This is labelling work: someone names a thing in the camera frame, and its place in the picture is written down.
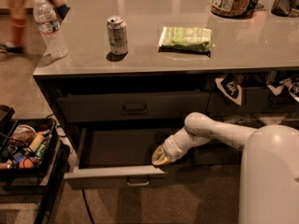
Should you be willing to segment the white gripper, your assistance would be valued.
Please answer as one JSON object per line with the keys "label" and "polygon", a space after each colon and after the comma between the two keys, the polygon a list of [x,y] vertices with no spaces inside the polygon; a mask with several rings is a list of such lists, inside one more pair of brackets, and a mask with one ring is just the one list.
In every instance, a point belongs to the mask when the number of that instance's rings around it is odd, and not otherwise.
{"label": "white gripper", "polygon": [[155,166],[167,165],[181,159],[187,153],[178,145],[178,140],[172,134],[159,145],[151,156],[151,162]]}

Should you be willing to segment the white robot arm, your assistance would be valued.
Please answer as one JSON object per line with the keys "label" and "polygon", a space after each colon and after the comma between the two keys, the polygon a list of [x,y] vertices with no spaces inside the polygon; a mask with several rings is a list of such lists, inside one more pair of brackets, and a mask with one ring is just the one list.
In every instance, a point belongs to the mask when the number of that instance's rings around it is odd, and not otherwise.
{"label": "white robot arm", "polygon": [[165,165],[216,139],[242,152],[239,224],[299,224],[299,131],[284,125],[250,128],[193,112],[152,154]]}

